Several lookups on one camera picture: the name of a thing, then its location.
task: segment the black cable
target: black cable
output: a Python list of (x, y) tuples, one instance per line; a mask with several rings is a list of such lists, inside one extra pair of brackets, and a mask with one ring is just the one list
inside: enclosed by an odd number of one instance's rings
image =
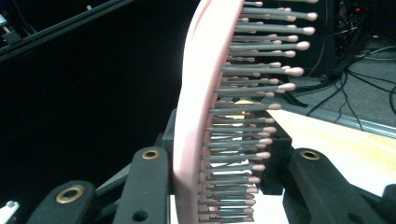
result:
[(295, 91), (292, 91), (292, 95), (294, 96), (294, 97), (300, 97), (300, 96), (305, 96), (305, 95), (309, 95), (309, 94), (313, 94), (313, 93), (316, 93), (316, 92), (318, 92), (318, 91), (325, 91), (325, 90), (327, 90), (327, 89), (329, 89), (331, 86), (328, 86), (328, 87), (326, 87), (326, 88), (322, 88), (322, 89), (317, 89), (317, 90), (314, 90), (314, 91), (304, 91), (304, 92), (295, 92)]
[[(327, 1), (328, 1), (328, 0), (326, 0), (326, 3), (325, 3), (325, 5), (326, 5), (326, 8), (325, 8), (326, 14), (325, 14), (325, 23), (324, 23), (324, 25), (325, 25), (324, 28), (325, 28), (325, 29), (327, 28), (328, 23), (329, 23), (329, 9), (327, 8), (327, 5), (328, 5)], [(314, 65), (314, 67), (312, 68), (312, 70), (309, 72), (309, 74), (306, 75), (307, 77), (310, 77), (311, 74), (313, 74), (313, 72), (318, 68), (318, 65), (320, 64), (320, 61), (321, 61), (321, 59), (322, 59), (322, 57), (323, 57), (324, 47), (325, 47), (325, 38), (323, 38), (323, 41), (322, 41), (322, 46), (321, 46), (320, 54), (319, 54), (319, 56), (318, 56), (318, 60), (317, 60), (316, 64)], [(324, 89), (324, 88), (329, 87), (329, 86), (332, 85), (333, 83), (327, 81), (327, 82), (325, 82), (325, 83), (320, 83), (320, 84), (318, 84), (318, 85), (297, 87), (297, 88), (294, 90), (294, 92), (306, 92), (306, 91), (322, 90), (322, 89)]]
[(20, 9), (20, 7), (18, 6), (17, 2), (15, 2), (15, 0), (11, 0), (11, 2), (12, 2), (12, 4), (14, 4), (15, 9), (17, 9), (17, 13), (18, 13), (18, 15), (20, 16), (21, 21), (22, 21), (23, 25), (25, 26), (25, 29), (27, 29), (27, 30), (30, 31), (30, 32), (33, 32), (33, 31), (30, 29), (30, 26), (28, 25), (28, 23), (26, 22), (26, 19), (23, 17), (23, 15), (22, 15), (22, 13), (21, 13), (21, 9)]
[(364, 53), (362, 56), (361, 55), (356, 55), (355, 57), (357, 57), (357, 58), (365, 58), (366, 59), (367, 56), (370, 55), (370, 54), (381, 53), (381, 52), (384, 52), (384, 51), (396, 51), (396, 46), (388, 46), (388, 47), (384, 47), (384, 48), (381, 48), (381, 49), (367, 49), (367, 50), (369, 50), (369, 51)]
[[(347, 79), (341, 84), (341, 88), (344, 88), (344, 86), (347, 83)], [(337, 94), (341, 89), (337, 89), (337, 91), (335, 91), (333, 94), (331, 94), (330, 96), (328, 96), (327, 98), (325, 98), (324, 100), (322, 100), (320, 103), (318, 103), (317, 105), (315, 105), (314, 107), (312, 107), (311, 110), (308, 111), (308, 113), (306, 113), (306, 116), (309, 117), (310, 114), (312, 114), (312, 112), (314, 112), (316, 109), (318, 109), (321, 105), (323, 105), (324, 103), (326, 103), (328, 100), (332, 99), (334, 97), (335, 94)]]
[(393, 87), (393, 89), (390, 91), (390, 94), (389, 94), (390, 108), (392, 109), (393, 114), (396, 115), (396, 109), (395, 109), (395, 105), (393, 104), (393, 99), (392, 99), (392, 96), (393, 96), (394, 93), (396, 93), (396, 86)]
[(358, 118), (358, 115), (356, 115), (355, 111), (353, 110), (352, 106), (349, 103), (349, 100), (347, 98), (347, 93), (345, 92), (344, 87), (341, 87), (341, 90), (344, 94), (344, 97), (346, 98), (347, 106), (349, 107), (349, 109), (352, 112), (353, 116), (355, 117), (356, 121), (359, 123), (359, 127), (361, 128), (361, 131), (364, 131), (363, 126), (361, 125), (361, 120)]
[(396, 84), (396, 82), (393, 82), (393, 81), (390, 81), (390, 80), (387, 80), (387, 79), (384, 79), (384, 78), (379, 78), (379, 77), (370, 77), (370, 76), (366, 76), (366, 75), (363, 75), (363, 74), (360, 74), (360, 73), (357, 73), (357, 72), (354, 72), (354, 71), (351, 71), (351, 70), (349, 70), (349, 72), (353, 73), (353, 74), (354, 74), (354, 75), (356, 75), (356, 76), (360, 76), (360, 77), (368, 77), (368, 78), (372, 78), (372, 79), (376, 79), (376, 80), (380, 80), (380, 81), (388, 82), (388, 83), (390, 83), (390, 84)]
[(380, 86), (377, 86), (377, 85), (375, 85), (374, 83), (372, 83), (372, 82), (370, 82), (370, 81), (367, 81), (366, 79), (364, 79), (364, 78), (361, 78), (361, 77), (358, 77), (358, 76), (356, 76), (356, 75), (354, 75), (353, 73), (350, 73), (350, 70), (346, 70), (350, 75), (352, 75), (353, 77), (355, 77), (355, 78), (357, 78), (358, 80), (360, 80), (360, 81), (362, 81), (362, 82), (364, 82), (364, 83), (366, 83), (366, 84), (369, 84), (370, 86), (373, 86), (373, 87), (375, 87), (375, 88), (377, 88), (377, 89), (379, 89), (379, 90), (381, 90), (381, 91), (385, 91), (385, 92), (390, 92), (390, 91), (388, 91), (387, 89), (384, 89), (384, 88), (382, 88), (382, 87), (380, 87)]
[(337, 119), (336, 119), (333, 123), (336, 123), (336, 122), (341, 118), (342, 109), (343, 109), (344, 105), (346, 105), (346, 104), (347, 104), (347, 101), (345, 101), (345, 102), (340, 106), (340, 108), (338, 109), (338, 117), (337, 117)]
[(367, 57), (368, 55), (372, 54), (372, 53), (379, 53), (385, 50), (392, 50), (393, 48), (382, 48), (382, 49), (370, 49), (369, 51), (367, 51), (366, 53), (364, 53), (363, 55), (361, 55), (360, 57), (357, 57), (355, 60), (353, 60), (347, 67), (346, 69), (349, 69), (350, 65), (352, 65), (353, 63), (356, 63), (357, 61), (360, 61), (362, 59), (364, 59), (365, 57)]
[(313, 86), (302, 86), (302, 87), (297, 87), (296, 90), (294, 90), (294, 93), (297, 92), (303, 92), (303, 93), (308, 93), (309, 92), (315, 92), (315, 91), (323, 91), (328, 89), (331, 85), (336, 83), (340, 79), (340, 76), (329, 76), (329, 79), (323, 83), (320, 83), (318, 85), (313, 85)]

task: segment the wire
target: wire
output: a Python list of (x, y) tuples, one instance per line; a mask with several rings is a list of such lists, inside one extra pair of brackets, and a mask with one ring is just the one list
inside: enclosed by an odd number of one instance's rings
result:
[(395, 61), (396, 60), (396, 58), (372, 58), (372, 57), (364, 57), (364, 59), (377, 60), (377, 61)]
[(385, 47), (385, 48), (382, 48), (382, 49), (370, 50), (369, 52), (367, 52), (367, 53), (365, 53), (365, 54), (356, 55), (355, 57), (357, 57), (357, 58), (365, 58), (367, 55), (374, 54), (374, 53), (378, 53), (378, 52), (384, 51), (384, 50), (386, 50), (386, 49), (396, 49), (396, 45), (395, 45), (395, 46)]
[(321, 102), (319, 102), (317, 105), (315, 105), (314, 107), (312, 107), (311, 110), (308, 111), (308, 113), (306, 113), (306, 116), (310, 116), (312, 114), (312, 112), (314, 112), (316, 109), (318, 109), (321, 105), (323, 105), (324, 103), (326, 103), (328, 100), (332, 99), (334, 97), (334, 95), (336, 95), (342, 88), (344, 88), (344, 86), (347, 83), (347, 79), (341, 84), (341, 88), (338, 89), (337, 91), (335, 91), (333, 94), (331, 94), (330, 96), (328, 96), (327, 98), (325, 98), (324, 100), (322, 100)]
[(341, 114), (342, 114), (341, 111), (342, 111), (344, 105), (346, 105), (346, 104), (347, 104), (347, 101), (345, 101), (345, 102), (340, 106), (340, 108), (338, 109), (338, 117), (337, 117), (337, 119), (336, 119), (333, 123), (336, 123), (336, 122), (341, 118)]
[(396, 84), (396, 82), (393, 82), (393, 81), (390, 81), (390, 80), (387, 80), (387, 79), (384, 79), (384, 78), (366, 76), (366, 75), (351, 71), (350, 69), (348, 69), (348, 72), (353, 73), (356, 76), (368, 77), (368, 78), (372, 78), (372, 79), (376, 79), (376, 80), (380, 80), (380, 81), (385, 81), (385, 82), (388, 82), (388, 83), (391, 83), (391, 84)]
[(363, 59), (364, 57), (368, 56), (371, 52), (375, 51), (376, 49), (372, 49), (367, 51), (366, 53), (362, 54), (360, 57), (355, 57), (355, 60), (353, 60), (352, 62), (350, 62), (350, 64), (346, 67), (346, 69), (349, 69), (350, 65), (352, 65), (353, 63), (356, 63), (358, 61), (360, 61), (361, 59)]
[[(325, 19), (325, 22), (324, 22), (324, 30), (327, 29), (327, 25), (328, 25), (327, 23), (329, 22), (329, 9), (327, 8), (327, 5), (328, 5), (327, 1), (329, 1), (329, 0), (326, 0), (326, 19)], [(318, 61), (315, 64), (315, 66), (312, 68), (312, 70), (309, 72), (307, 77), (310, 77), (312, 75), (312, 73), (317, 69), (317, 67), (318, 67), (318, 65), (319, 65), (319, 63), (321, 61), (321, 58), (323, 57), (324, 45), (325, 45), (324, 43), (325, 43), (325, 38), (323, 37), (322, 47), (321, 47), (321, 51), (320, 51), (320, 54), (319, 54), (319, 57), (318, 57)]]
[(393, 104), (393, 99), (392, 99), (394, 93), (396, 93), (396, 86), (393, 87), (393, 89), (390, 91), (390, 94), (389, 94), (390, 108), (392, 109), (393, 114), (396, 116), (396, 109), (395, 109), (395, 105)]
[(14, 4), (15, 9), (17, 9), (17, 13), (18, 13), (18, 15), (20, 16), (23, 25), (25, 26), (24, 28), (27, 29), (27, 30), (30, 31), (30, 32), (33, 32), (33, 31), (30, 29), (30, 26), (28, 25), (28, 23), (26, 22), (26, 19), (23, 17), (23, 15), (22, 15), (22, 13), (21, 13), (21, 9), (20, 9), (20, 7), (18, 6), (17, 2), (15, 2), (15, 0), (11, 0), (11, 2), (12, 2), (12, 4)]
[(330, 88), (331, 85), (336, 83), (340, 79), (340, 76), (328, 76), (328, 79), (325, 82), (322, 82), (313, 86), (302, 86), (297, 87), (296, 90), (293, 91), (293, 95), (295, 96), (303, 96), (307, 94), (311, 94), (317, 91), (324, 91)]
[(379, 90), (381, 90), (381, 91), (390, 92), (390, 91), (388, 91), (388, 90), (386, 90), (386, 89), (384, 89), (384, 88), (382, 88), (382, 87), (380, 87), (380, 86), (375, 85), (374, 83), (372, 83), (372, 82), (370, 82), (370, 81), (367, 81), (367, 80), (364, 79), (364, 78), (361, 78), (361, 77), (356, 76), (356, 75), (353, 74), (349, 69), (346, 69), (346, 71), (347, 71), (350, 75), (352, 75), (353, 77), (357, 78), (358, 80), (360, 80), (360, 81), (362, 81), (362, 82), (364, 82), (364, 83), (366, 83), (366, 84), (369, 84), (370, 86), (373, 86), (373, 87), (375, 87), (375, 88), (377, 88), (377, 89), (379, 89)]
[(358, 122), (359, 127), (361, 128), (361, 131), (364, 131), (364, 130), (363, 130), (363, 126), (361, 125), (361, 120), (358, 118), (358, 115), (356, 115), (355, 111), (354, 111), (353, 108), (352, 108), (352, 105), (350, 105), (350, 103), (349, 103), (347, 93), (346, 93), (345, 90), (344, 90), (344, 86), (341, 87), (340, 89), (342, 90), (342, 92), (343, 92), (343, 94), (344, 94), (344, 97), (345, 97), (345, 99), (346, 99), (347, 106), (349, 107), (350, 111), (352, 112), (353, 116), (355, 117), (356, 121)]

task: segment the pink hairbrush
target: pink hairbrush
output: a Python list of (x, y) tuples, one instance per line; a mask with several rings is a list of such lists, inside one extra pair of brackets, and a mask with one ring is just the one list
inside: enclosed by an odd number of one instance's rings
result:
[[(312, 21), (316, 17), (289, 8), (263, 8), (261, 2), (201, 1), (187, 35), (177, 107), (174, 181), (179, 224), (254, 221), (252, 193), (258, 192), (254, 185), (260, 179), (251, 171), (264, 169), (254, 161), (270, 157), (265, 147), (276, 131), (267, 126), (272, 119), (257, 118), (254, 113), (280, 105), (253, 99), (294, 90), (294, 84), (278, 85), (267, 75), (304, 72), (280, 63), (255, 63), (255, 57), (293, 57), (295, 49), (309, 48), (307, 42), (294, 43), (297, 35), (315, 32), (312, 27), (258, 20)], [(235, 103), (236, 98), (251, 103)]]

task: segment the black equipment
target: black equipment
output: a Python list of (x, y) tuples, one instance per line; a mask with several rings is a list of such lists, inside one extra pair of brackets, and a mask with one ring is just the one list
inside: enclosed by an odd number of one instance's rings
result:
[(1, 26), (4, 25), (2, 34), (4, 42), (0, 42), (0, 62), (23, 54), (59, 35), (133, 2), (133, 0), (102, 1), (99, 5), (96, 2), (94, 6), (83, 6), (82, 3), (78, 3), (77, 5), (80, 8), (78, 12), (61, 10), (62, 13), (56, 12), (57, 4), (42, 4), (42, 6), (49, 6), (47, 13), (35, 13), (35, 10), (26, 10), (30, 12), (27, 13), (30, 21), (38, 24), (35, 28), (32, 24), (27, 23), (15, 0), (12, 1), (14, 5), (3, 6), (6, 10), (0, 11), (0, 15), (5, 14), (6, 18), (9, 17), (9, 21), (6, 21), (5, 24), (0, 23)]
[[(172, 162), (168, 158), (172, 158), (170, 136), (175, 114), (154, 147), (135, 153), (129, 174), (96, 192), (87, 182), (66, 183), (47, 196), (28, 224), (169, 223)], [(354, 187), (325, 155), (309, 148), (294, 150), (290, 137), (279, 125), (276, 127), (278, 133), (269, 149), (273, 155), (264, 162), (267, 168), (257, 187), (272, 195), (281, 195), (285, 189), (283, 205), (290, 223), (396, 221), (396, 184), (387, 186), (381, 198)]]
[(396, 43), (396, 1), (373, 0), (370, 31)]
[(316, 28), (311, 36), (300, 36), (311, 44), (307, 51), (301, 51), (287, 64), (301, 66), (305, 76), (339, 76), (353, 60), (358, 50), (369, 37), (368, 0), (320, 0), (314, 5), (288, 3), (293, 10), (315, 11), (316, 21), (296, 21), (297, 26)]

